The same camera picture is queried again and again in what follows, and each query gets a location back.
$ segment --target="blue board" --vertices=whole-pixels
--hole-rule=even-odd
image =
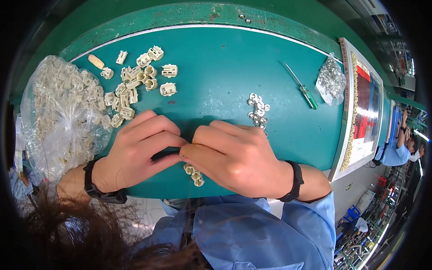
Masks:
[[[246,101],[253,92],[270,104],[266,114],[268,139],[278,159],[294,160],[321,170],[331,168],[339,141],[343,104],[328,106],[314,90],[326,55],[290,40],[242,29],[182,28],[136,35],[93,51],[105,66],[113,69],[114,77],[109,80],[100,77],[100,70],[86,56],[73,63],[97,75],[106,92],[114,91],[121,83],[121,68],[136,66],[136,58],[153,45],[165,52],[161,60],[151,63],[158,70],[158,84],[176,83],[178,93],[163,97],[159,89],[146,92],[143,85],[139,86],[139,102],[131,105],[137,114],[146,109],[163,114],[191,141],[199,125],[215,119],[252,125],[247,114],[253,107]],[[124,65],[115,63],[120,50],[129,53]],[[309,88],[318,110],[310,109],[282,60]],[[165,64],[178,66],[177,77],[168,79],[159,75]],[[114,130],[101,155],[108,154],[118,130]],[[178,163],[129,188],[128,193],[146,198],[232,194],[207,177],[204,180],[202,187],[195,187],[183,164]]]

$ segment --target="brown hair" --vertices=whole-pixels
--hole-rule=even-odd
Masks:
[[[181,250],[171,244],[136,249],[143,236],[131,228],[136,206],[121,210],[106,203],[43,200],[22,220],[30,239],[54,269],[205,269],[193,243]]]

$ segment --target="finger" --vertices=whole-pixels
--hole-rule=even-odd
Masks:
[[[222,130],[223,132],[232,135],[232,136],[238,136],[241,134],[244,134],[244,130],[235,126],[231,125],[230,123],[214,120],[209,124],[210,127],[215,127],[217,129]]]
[[[180,154],[185,156],[186,162],[190,162],[214,181],[217,181],[217,172],[226,164],[224,154],[200,144],[185,144],[180,149]]]
[[[180,136],[180,129],[164,115],[152,117],[138,126],[133,127],[130,130],[129,136],[132,140],[140,141],[163,131],[168,131],[176,136]]]
[[[148,172],[150,175],[155,175],[157,173],[162,172],[166,168],[173,166],[174,164],[182,161],[183,159],[178,154],[171,154],[168,156],[164,156],[161,159],[156,160],[151,164],[148,168]]]
[[[140,141],[138,147],[142,149],[143,155],[148,159],[167,147],[182,147],[185,144],[187,144],[187,141],[182,137],[169,131],[163,131]]]
[[[226,154],[232,151],[237,139],[215,127],[199,126],[195,131],[192,143],[205,145]]]
[[[146,110],[137,115],[134,119],[132,119],[131,122],[129,122],[124,128],[132,128],[136,127],[141,123],[144,123],[145,121],[149,120],[150,118],[153,118],[155,116],[158,116],[154,111],[152,110]]]

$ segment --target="black wristband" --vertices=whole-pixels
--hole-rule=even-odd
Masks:
[[[96,161],[99,159],[95,159],[92,161],[89,161],[87,163],[87,166],[83,168],[84,170],[84,190],[86,193],[92,197],[96,198],[101,202],[104,203],[116,203],[116,204],[124,204],[127,201],[126,193],[124,189],[120,189],[119,191],[115,192],[108,192],[103,193],[101,192],[95,184],[92,182],[92,171],[93,166],[95,165]]]
[[[291,191],[288,192],[287,195],[277,200],[287,203],[299,197],[300,185],[304,184],[305,182],[303,181],[302,169],[300,168],[300,166],[294,161],[286,160],[285,162],[289,163],[292,166],[292,169],[294,170],[294,181],[292,183]]]

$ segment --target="wrist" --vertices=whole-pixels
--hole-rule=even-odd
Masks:
[[[102,193],[118,191],[120,188],[117,188],[116,186],[113,187],[110,184],[109,178],[104,174],[107,170],[105,162],[106,157],[103,157],[94,163],[92,170],[92,183]]]
[[[287,195],[292,190],[294,183],[294,169],[291,164],[278,160],[278,180],[273,185],[274,190],[267,196],[270,199],[278,199]]]

